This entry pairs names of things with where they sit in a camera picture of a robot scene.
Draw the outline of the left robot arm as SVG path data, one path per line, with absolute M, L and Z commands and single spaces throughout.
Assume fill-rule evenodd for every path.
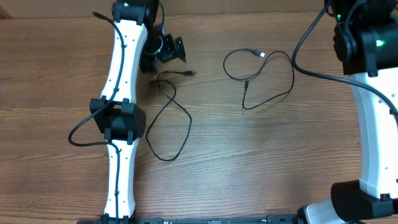
M 133 223 L 134 161 L 146 129 L 146 114 L 137 105 L 139 72 L 155 73 L 157 62 L 186 60 L 181 37 L 173 38 L 156 24 L 158 1 L 116 1 L 112 6 L 114 47 L 108 79 L 90 112 L 104 135 L 109 154 L 108 199 L 97 223 Z

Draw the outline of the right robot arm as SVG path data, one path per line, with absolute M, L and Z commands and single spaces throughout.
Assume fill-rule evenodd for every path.
M 397 213 L 397 18 L 393 0 L 326 0 L 333 47 L 358 110 L 362 166 L 330 197 L 300 208 L 295 223 L 363 223 Z

